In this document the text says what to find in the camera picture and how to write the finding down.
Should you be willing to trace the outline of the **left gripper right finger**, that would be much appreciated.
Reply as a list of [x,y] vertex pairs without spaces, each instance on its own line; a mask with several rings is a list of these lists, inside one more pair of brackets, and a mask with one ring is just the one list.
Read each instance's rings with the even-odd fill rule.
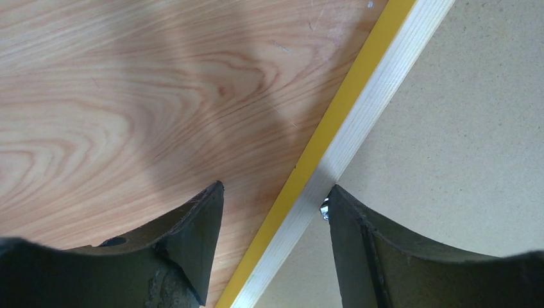
[[328,223],[343,307],[542,307],[543,252],[470,252],[420,235],[335,185]]

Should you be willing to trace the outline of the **yellow wooden picture frame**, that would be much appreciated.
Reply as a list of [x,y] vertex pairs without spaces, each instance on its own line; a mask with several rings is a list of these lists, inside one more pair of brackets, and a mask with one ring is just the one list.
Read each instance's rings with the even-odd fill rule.
[[387,3],[218,307],[258,302],[452,6],[433,0]]

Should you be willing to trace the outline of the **brown cardboard backing board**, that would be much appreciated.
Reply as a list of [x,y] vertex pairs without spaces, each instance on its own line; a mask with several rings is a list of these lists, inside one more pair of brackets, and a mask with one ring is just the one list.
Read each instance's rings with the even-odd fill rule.
[[337,180],[425,237],[543,249],[543,2],[456,1]]

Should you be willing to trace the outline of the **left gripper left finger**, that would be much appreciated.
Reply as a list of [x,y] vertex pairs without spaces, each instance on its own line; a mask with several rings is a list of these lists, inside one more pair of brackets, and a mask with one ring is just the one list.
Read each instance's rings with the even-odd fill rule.
[[221,228],[224,186],[99,246],[59,250],[1,239],[2,307],[202,307]]

